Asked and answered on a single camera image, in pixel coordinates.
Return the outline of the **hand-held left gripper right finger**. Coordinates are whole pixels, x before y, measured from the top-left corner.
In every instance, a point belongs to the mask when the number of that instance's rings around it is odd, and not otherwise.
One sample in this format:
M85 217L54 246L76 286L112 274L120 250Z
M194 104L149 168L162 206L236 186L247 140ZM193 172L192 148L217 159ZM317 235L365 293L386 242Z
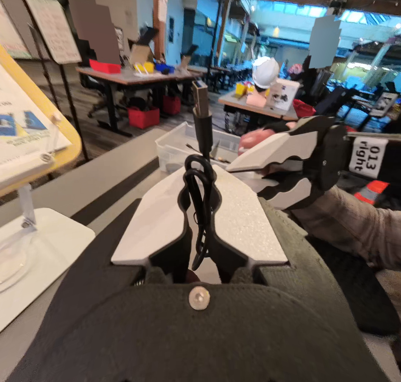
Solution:
M218 165L212 166L211 260L221 283L239 268L288 265L288 258L256 193Z

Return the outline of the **wooden post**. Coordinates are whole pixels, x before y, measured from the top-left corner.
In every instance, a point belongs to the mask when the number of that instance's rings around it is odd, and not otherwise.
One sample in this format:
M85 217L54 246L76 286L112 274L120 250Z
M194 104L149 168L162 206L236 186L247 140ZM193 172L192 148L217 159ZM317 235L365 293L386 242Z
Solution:
M154 38L154 57L161 61L165 54L166 24L158 20L158 0L153 0L153 27L159 29Z

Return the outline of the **white stand base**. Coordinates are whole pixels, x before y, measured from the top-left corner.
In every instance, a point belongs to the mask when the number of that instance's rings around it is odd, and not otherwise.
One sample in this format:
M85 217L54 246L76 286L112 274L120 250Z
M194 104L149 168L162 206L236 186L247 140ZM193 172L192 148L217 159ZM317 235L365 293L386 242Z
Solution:
M35 209L36 224L19 216L1 226L0 330L53 284L94 240L95 232L49 208Z

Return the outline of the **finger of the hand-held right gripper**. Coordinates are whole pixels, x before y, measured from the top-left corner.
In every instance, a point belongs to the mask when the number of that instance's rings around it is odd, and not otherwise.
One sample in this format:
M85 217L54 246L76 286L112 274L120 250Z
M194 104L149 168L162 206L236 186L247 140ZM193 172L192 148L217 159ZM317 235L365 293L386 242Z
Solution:
M322 115L299 119L292 129L275 133L246 149L226 167L226 171L259 171L271 164L283 164L290 158L301 161L310 159L334 122L333 117Z
M257 180L257 195L274 209L299 209L313 203L324 194L318 182L307 177L278 177Z

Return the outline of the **clear plastic bin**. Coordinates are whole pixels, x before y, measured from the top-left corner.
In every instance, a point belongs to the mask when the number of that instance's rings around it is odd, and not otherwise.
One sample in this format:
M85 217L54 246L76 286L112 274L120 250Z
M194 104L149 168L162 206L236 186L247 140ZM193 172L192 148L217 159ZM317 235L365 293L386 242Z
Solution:
M240 137L219 130L213 130L213 144L210 153L211 164L226 168L238 155ZM195 128L183 122L155 141L159 168L168 174L184 166L191 154L200 154Z

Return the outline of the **white hard hat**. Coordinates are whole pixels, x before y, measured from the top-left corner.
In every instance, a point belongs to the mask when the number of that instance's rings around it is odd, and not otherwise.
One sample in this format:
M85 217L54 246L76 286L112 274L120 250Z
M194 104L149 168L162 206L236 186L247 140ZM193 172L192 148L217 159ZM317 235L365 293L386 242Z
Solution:
M275 82L279 74L279 65L274 58L263 56L253 62L252 79L254 85L267 90Z

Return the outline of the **orange reflective vest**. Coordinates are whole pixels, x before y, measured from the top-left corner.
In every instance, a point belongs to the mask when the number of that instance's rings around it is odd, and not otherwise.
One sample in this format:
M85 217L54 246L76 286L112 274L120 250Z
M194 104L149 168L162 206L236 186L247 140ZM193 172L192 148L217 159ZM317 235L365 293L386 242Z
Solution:
M374 205L379 195L382 194L388 186L389 183L379 180L372 180L360 191L356 192L354 197L361 202Z

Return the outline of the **white cardboard box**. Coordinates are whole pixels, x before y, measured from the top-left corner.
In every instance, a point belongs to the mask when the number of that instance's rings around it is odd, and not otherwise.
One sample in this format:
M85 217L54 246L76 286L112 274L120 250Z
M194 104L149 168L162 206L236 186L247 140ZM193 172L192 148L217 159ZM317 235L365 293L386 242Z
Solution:
M271 85L267 96L267 105L282 111L288 111L300 87L300 83L293 80L277 78Z

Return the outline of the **whiteboard with red writing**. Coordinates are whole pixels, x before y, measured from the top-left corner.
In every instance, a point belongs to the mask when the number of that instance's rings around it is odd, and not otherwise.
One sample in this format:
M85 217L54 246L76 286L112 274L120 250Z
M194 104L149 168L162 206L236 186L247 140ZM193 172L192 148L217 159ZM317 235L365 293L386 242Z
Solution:
M50 57L59 65L82 61L64 9L57 0L24 0Z

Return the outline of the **wooden desk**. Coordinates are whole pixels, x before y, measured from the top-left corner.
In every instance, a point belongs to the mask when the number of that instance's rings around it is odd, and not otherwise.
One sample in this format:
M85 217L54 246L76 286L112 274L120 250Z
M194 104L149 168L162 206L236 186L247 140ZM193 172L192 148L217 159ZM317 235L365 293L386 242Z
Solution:
M153 74L139 74L138 72L134 72L132 69L122 69L118 74L98 72L90 67L76 67L75 69L79 74L90 76L104 85L108 110L108 121L105 122L98 120L98 126L102 129L128 138L132 138L133 135L119 129L118 127L113 87L122 87L124 90L133 92L140 90L151 90L154 95L154 106L162 109L162 93L167 91L167 87L170 83L176 82L177 84L187 84L190 86L192 81L203 77L203 73L201 72L178 69L176 69L173 74L168 75L163 75L160 72L155 72Z
M237 97L234 93L220 96L219 103L223 104L224 130L229 134L241 136L267 123L278 121L296 122L297 114L292 105L288 111L272 106L255 107L247 104L247 97Z

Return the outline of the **whiteboard with green writing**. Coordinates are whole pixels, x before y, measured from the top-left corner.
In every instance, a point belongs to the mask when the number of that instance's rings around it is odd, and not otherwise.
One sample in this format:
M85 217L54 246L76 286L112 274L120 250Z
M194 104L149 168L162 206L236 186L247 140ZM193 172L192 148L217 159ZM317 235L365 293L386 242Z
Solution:
M0 2L0 43L14 59L32 59L32 56L13 24L7 10Z

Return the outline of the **person's right hand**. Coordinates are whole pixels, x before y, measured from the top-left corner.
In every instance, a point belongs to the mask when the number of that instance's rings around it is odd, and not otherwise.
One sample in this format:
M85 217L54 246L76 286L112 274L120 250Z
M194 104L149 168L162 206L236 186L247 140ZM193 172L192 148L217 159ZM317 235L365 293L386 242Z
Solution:
M242 135L238 146L238 156L244 154L246 151L261 143L265 139L273 136L274 134L287 132L293 129L296 125L297 122L287 121L268 123L261 129L256 129Z

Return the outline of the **instruction sheet on stand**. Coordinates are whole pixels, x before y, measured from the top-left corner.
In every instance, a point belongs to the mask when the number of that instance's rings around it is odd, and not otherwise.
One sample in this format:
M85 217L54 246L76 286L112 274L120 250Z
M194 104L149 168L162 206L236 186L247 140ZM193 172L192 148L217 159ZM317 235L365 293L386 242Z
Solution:
M41 89L33 82L33 80L27 75L26 72L15 62L15 60L7 53L7 51L1 46L0 47L0 62L7 73L18 83L23 91L31 98L33 103L43 112L47 118L51 118L53 114L61 114L57 110L56 106L48 99L48 97L41 91ZM37 170L35 174L26 176L20 181L15 181L8 186L2 187L0 190L0 196L3 197L24 184L32 183L37 179L40 179L47 174L52 174L65 168L68 164L76 163L82 150L81 138L73 127L72 124L61 115L61 121L59 124L59 131L63 134L70 142L71 145L65 149L58 151L54 156L54 163L48 168L43 170Z

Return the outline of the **red desk bin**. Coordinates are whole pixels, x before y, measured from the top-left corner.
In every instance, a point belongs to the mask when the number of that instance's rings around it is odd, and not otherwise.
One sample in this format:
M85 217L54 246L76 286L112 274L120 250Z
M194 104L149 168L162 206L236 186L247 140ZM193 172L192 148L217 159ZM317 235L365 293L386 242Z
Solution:
M120 64L98 62L97 60L93 59L89 59L89 65L92 70L105 74L120 74L122 69Z

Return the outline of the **cardboard stand with black panel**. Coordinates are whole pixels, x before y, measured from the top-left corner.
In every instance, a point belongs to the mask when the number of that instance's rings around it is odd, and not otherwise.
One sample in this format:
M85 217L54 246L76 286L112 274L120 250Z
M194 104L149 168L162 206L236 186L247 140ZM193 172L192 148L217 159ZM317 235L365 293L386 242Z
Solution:
M129 63L132 67L136 64L154 62L154 54L150 48L150 43L158 35L159 29L144 27L136 41L131 45Z

